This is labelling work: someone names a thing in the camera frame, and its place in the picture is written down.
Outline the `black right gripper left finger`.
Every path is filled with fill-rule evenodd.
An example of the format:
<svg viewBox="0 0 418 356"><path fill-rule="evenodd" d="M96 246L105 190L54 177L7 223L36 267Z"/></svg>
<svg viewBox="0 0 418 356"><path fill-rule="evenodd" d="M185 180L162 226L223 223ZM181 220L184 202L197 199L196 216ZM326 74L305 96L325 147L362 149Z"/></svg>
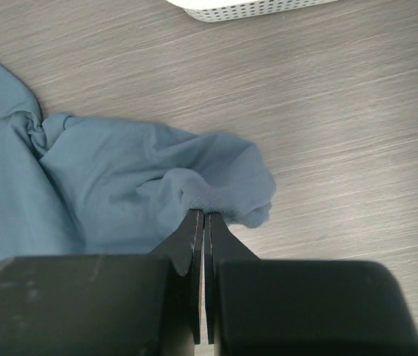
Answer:
<svg viewBox="0 0 418 356"><path fill-rule="evenodd" d="M193 355L203 214L147 254L0 263L0 355Z"/></svg>

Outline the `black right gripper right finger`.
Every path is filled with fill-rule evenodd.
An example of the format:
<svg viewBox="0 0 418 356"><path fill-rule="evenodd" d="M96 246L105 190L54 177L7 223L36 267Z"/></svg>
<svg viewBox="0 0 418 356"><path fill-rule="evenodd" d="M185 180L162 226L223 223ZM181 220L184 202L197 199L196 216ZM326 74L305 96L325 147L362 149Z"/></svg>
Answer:
<svg viewBox="0 0 418 356"><path fill-rule="evenodd" d="M402 290L380 263L264 260L210 214L206 321L217 355L418 355Z"/></svg>

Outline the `grey-blue t-shirt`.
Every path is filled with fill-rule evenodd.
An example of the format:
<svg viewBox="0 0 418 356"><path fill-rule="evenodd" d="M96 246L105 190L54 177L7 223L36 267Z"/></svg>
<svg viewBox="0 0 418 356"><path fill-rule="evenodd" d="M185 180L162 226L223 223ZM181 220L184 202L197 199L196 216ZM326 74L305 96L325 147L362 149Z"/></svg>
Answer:
<svg viewBox="0 0 418 356"><path fill-rule="evenodd" d="M191 209L256 228L274 193L253 142L69 113L43 118L33 93L0 65L0 260L146 253Z"/></svg>

